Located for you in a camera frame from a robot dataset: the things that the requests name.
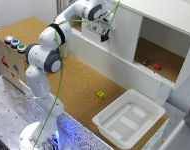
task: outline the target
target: white robotic arm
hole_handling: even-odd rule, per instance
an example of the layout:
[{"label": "white robotic arm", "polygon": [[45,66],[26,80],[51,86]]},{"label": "white robotic arm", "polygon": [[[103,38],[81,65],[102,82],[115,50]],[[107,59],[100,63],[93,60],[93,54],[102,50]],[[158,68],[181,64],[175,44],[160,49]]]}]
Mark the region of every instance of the white robotic arm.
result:
[{"label": "white robotic arm", "polygon": [[[55,22],[47,27],[39,36],[40,45],[31,44],[26,49],[27,63],[30,65],[26,70],[27,82],[34,94],[36,103],[41,106],[43,113],[41,114],[40,124],[33,132],[31,139],[36,142],[41,132],[46,118],[54,104],[55,99],[50,94],[50,85],[45,72],[55,73],[61,67],[61,58],[57,50],[58,44],[55,37],[55,30],[58,37],[58,43],[64,44],[71,35],[71,25],[68,21],[73,15],[80,16],[89,21],[94,21],[102,18],[110,13],[106,8],[106,0],[77,0],[59,14]],[[108,15],[102,22],[107,25],[107,28],[99,26],[96,30],[91,30],[102,36],[102,41],[108,40],[109,27],[113,20],[113,13]],[[116,27],[115,20],[112,22],[111,29]],[[42,131],[42,134],[37,142],[38,149],[51,149],[44,146],[44,143],[50,142],[53,135],[57,132],[57,116],[62,114],[64,106],[60,100],[57,100],[57,105],[54,107],[47,124]],[[53,149],[61,149],[58,140],[58,145]]]}]

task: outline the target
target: small red toy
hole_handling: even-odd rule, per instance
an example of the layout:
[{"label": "small red toy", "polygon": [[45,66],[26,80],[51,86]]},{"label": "small red toy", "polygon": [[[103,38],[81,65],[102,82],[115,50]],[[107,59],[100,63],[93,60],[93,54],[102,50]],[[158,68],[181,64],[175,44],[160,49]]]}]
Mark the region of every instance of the small red toy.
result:
[{"label": "small red toy", "polygon": [[160,63],[156,62],[156,63],[154,64],[153,68],[154,68],[155,70],[159,70],[160,65],[161,65]]}]

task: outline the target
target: white tray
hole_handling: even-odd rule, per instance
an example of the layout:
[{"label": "white tray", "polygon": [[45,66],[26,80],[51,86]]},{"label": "white tray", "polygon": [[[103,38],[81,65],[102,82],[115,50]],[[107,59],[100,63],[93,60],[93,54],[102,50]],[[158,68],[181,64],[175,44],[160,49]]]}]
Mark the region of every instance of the white tray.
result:
[{"label": "white tray", "polygon": [[130,89],[92,120],[113,144],[130,149],[164,113],[164,108]]}]

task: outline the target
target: green cable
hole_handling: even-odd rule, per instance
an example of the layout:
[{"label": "green cable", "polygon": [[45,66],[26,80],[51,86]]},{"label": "green cable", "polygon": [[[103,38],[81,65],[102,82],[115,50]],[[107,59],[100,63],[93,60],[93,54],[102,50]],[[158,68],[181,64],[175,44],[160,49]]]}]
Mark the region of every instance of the green cable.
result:
[{"label": "green cable", "polygon": [[[121,1],[121,0],[119,0],[118,3],[116,4],[116,6],[114,7],[114,9],[113,9],[110,13],[108,13],[105,17],[103,17],[103,18],[100,18],[100,19],[97,19],[97,20],[94,20],[94,21],[65,20],[65,21],[60,22],[59,25],[62,24],[62,23],[64,23],[64,22],[67,22],[67,21],[74,21],[74,22],[98,22],[98,21],[101,21],[101,20],[105,19],[105,18],[108,17],[112,12],[114,12],[112,21],[111,21],[111,23],[110,23],[110,28],[111,28],[112,22],[113,22],[113,20],[114,20],[114,16],[115,16],[115,14],[116,14],[117,8],[119,7],[120,1]],[[59,95],[59,91],[60,91],[60,87],[61,87],[61,83],[62,83],[63,60],[62,60],[61,48],[60,48],[60,46],[59,46],[59,42],[58,42],[58,37],[57,37],[57,32],[56,32],[56,30],[55,30],[55,38],[56,38],[57,45],[58,45],[58,48],[59,48],[60,57],[61,57],[61,64],[62,64],[62,66],[61,66],[60,82],[59,82],[59,86],[58,86],[58,90],[57,90],[57,94],[56,94],[56,98],[55,98],[55,101],[54,101],[54,103],[53,103],[53,106],[52,106],[52,108],[51,108],[51,110],[50,110],[50,112],[49,112],[49,114],[48,114],[48,117],[47,117],[47,119],[46,119],[46,121],[45,121],[45,123],[44,123],[44,125],[43,125],[43,127],[42,127],[42,130],[40,131],[40,134],[39,134],[39,136],[38,136],[38,138],[37,138],[37,140],[36,140],[36,142],[35,142],[35,144],[34,144],[34,146],[33,146],[33,149],[34,149],[35,146],[37,145],[37,142],[39,141],[39,138],[40,138],[40,136],[41,136],[41,134],[42,134],[42,131],[44,130],[44,128],[45,128],[45,126],[46,126],[46,123],[47,123],[47,121],[48,121],[48,119],[49,119],[49,117],[50,117],[50,115],[51,115],[51,113],[52,113],[52,111],[53,111],[53,108],[54,108],[54,106],[55,106],[55,104],[56,104],[56,101],[57,101],[57,99],[58,99],[58,95]]]}]

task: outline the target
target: yellow object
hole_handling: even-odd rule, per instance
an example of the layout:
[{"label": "yellow object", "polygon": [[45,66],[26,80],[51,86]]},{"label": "yellow object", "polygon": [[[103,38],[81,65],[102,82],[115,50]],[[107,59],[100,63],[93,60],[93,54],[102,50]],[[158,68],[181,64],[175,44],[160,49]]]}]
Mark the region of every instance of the yellow object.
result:
[{"label": "yellow object", "polygon": [[98,98],[102,99],[102,98],[104,98],[104,93],[103,92],[98,92],[97,96],[98,96]]}]

